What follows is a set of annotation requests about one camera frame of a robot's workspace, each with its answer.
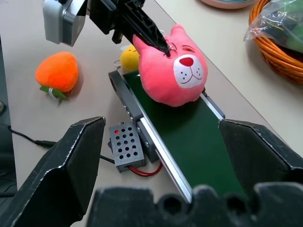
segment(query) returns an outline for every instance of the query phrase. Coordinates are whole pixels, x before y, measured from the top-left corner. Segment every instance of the red nose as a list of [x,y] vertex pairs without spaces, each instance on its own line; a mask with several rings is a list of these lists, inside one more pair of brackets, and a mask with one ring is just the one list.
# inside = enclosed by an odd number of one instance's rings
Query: red nose
[[194,60],[192,58],[182,58],[180,59],[180,63],[185,66],[192,66],[194,64]]

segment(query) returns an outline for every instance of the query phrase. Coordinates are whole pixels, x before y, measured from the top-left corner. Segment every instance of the perforated box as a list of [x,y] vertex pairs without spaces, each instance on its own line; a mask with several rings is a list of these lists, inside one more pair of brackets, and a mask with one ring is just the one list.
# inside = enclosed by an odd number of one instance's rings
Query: perforated box
[[144,154],[136,127],[126,123],[109,128],[115,166],[119,172],[128,170],[127,166],[145,165]]

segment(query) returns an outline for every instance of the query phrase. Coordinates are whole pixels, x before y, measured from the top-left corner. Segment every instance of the pink cat plush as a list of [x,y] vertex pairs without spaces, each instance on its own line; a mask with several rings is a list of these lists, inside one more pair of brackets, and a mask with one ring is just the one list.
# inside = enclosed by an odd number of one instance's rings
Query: pink cat plush
[[173,48],[170,57],[133,37],[142,86],[154,101],[172,107],[196,101],[207,78],[205,57],[181,25],[175,25],[165,39]]

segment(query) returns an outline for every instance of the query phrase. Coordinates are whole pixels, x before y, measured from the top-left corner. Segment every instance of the orange plush toy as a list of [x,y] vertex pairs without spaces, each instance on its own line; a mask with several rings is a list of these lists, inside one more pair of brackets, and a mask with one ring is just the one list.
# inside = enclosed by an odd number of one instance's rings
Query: orange plush toy
[[60,52],[45,59],[36,71],[40,90],[47,92],[52,99],[67,99],[69,92],[78,80],[77,60],[69,52]]

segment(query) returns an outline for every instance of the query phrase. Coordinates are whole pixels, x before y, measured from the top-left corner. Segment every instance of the white table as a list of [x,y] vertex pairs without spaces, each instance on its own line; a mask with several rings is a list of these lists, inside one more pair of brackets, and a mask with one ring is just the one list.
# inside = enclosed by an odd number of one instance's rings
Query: white table
[[276,75],[253,41],[243,42],[250,8],[220,10],[200,0],[156,0],[280,137],[303,156],[303,87]]
[[[160,30],[169,33],[174,21],[154,0],[147,0],[143,9]],[[111,36],[105,36],[87,18],[84,29],[74,47],[56,45],[45,40],[42,7],[39,0],[11,0],[0,5],[0,31],[9,108],[12,128],[37,140],[58,141],[68,127],[82,119],[105,116],[102,155],[112,157],[107,147],[108,127],[129,121],[124,108],[115,95],[108,73],[115,70],[120,47]],[[80,83],[69,101],[60,105],[39,90],[35,70],[48,56],[59,51],[69,51],[78,59]],[[227,118],[260,123],[266,121],[243,98],[225,76],[210,62],[207,93],[225,112]],[[45,150],[26,139],[13,135],[18,187],[22,185]],[[148,165],[145,170],[157,167]],[[95,188],[108,186],[140,186],[151,188],[155,200],[166,193],[178,193],[165,170],[151,178],[140,178],[133,173],[118,173],[114,165],[100,161]],[[84,226],[83,221],[73,226]]]

